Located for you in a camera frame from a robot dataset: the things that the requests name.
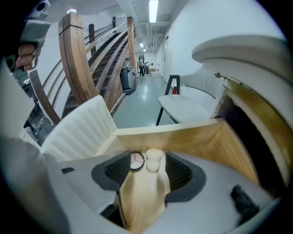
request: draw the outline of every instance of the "person in background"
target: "person in background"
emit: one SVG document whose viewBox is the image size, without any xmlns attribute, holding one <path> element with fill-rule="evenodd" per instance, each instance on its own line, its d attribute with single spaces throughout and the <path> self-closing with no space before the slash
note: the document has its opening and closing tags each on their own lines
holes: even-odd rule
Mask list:
<svg viewBox="0 0 293 234">
<path fill-rule="evenodd" d="M 146 62 L 145 63 L 145 66 L 146 66 L 146 74 L 148 75 L 148 71 L 149 71 L 149 68 L 150 68 L 150 63 L 149 62 Z"/>
<path fill-rule="evenodd" d="M 143 73 L 143 60 L 142 60 L 142 58 L 139 60 L 138 66 L 139 66 L 140 76 L 145 76 L 145 74 Z"/>
</svg>

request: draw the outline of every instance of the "human hand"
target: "human hand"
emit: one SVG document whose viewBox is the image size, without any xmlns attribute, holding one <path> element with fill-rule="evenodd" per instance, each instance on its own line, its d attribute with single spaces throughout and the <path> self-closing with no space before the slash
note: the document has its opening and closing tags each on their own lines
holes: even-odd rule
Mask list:
<svg viewBox="0 0 293 234">
<path fill-rule="evenodd" d="M 19 57 L 16 60 L 16 66 L 22 67 L 24 71 L 28 71 L 33 67 L 33 59 L 36 54 L 36 46 L 34 44 L 21 45 L 18 49 Z"/>
</svg>

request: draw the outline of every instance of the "white ribbed panel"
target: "white ribbed panel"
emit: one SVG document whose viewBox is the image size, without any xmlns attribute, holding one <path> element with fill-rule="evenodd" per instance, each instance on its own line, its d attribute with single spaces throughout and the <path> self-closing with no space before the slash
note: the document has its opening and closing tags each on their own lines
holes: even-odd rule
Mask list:
<svg viewBox="0 0 293 234">
<path fill-rule="evenodd" d="M 58 162 L 93 157 L 117 127 L 98 95 L 66 116 L 50 133 L 41 151 Z"/>
</svg>

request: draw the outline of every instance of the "glossy floor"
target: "glossy floor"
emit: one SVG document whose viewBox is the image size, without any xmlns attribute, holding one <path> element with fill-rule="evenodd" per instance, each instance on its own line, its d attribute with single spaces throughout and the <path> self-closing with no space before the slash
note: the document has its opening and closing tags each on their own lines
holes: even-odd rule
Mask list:
<svg viewBox="0 0 293 234">
<path fill-rule="evenodd" d="M 136 91 L 126 96 L 113 119 L 118 128 L 155 126 L 160 112 L 159 96 L 164 95 L 167 84 L 162 77 L 139 77 Z M 163 112 L 160 125 L 175 123 Z"/>
</svg>

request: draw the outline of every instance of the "wooden post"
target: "wooden post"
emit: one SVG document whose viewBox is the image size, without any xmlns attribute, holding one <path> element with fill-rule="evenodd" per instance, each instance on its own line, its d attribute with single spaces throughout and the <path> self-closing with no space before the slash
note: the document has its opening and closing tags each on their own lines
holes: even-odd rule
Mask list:
<svg viewBox="0 0 293 234">
<path fill-rule="evenodd" d="M 37 70 L 34 70 L 29 74 L 29 79 L 31 81 L 33 90 L 35 91 L 38 101 L 41 103 L 43 109 L 46 111 L 52 122 L 57 125 L 60 122 L 60 118 L 55 112 L 54 108 L 47 98 L 47 95 L 44 92 L 43 86 L 38 77 Z"/>
<path fill-rule="evenodd" d="M 90 43 L 92 43 L 95 40 L 95 28 L 93 24 L 90 24 L 88 26 L 88 37 L 90 39 Z M 96 52 L 96 46 L 94 46 L 91 49 L 91 55 L 93 56 L 93 54 Z"/>
<path fill-rule="evenodd" d="M 129 61 L 130 66 L 133 66 L 136 71 L 137 77 L 137 66 L 136 61 L 134 59 L 134 28 L 133 28 L 133 20 L 132 17 L 127 17 L 127 34 L 128 34 L 128 50 L 129 50 Z"/>
<path fill-rule="evenodd" d="M 59 21 L 59 48 L 68 84 L 78 104 L 97 95 L 87 61 L 82 17 L 75 12 Z"/>
<path fill-rule="evenodd" d="M 115 16 L 113 16 L 113 19 L 112 19 L 112 28 L 116 28 L 116 17 Z"/>
</svg>

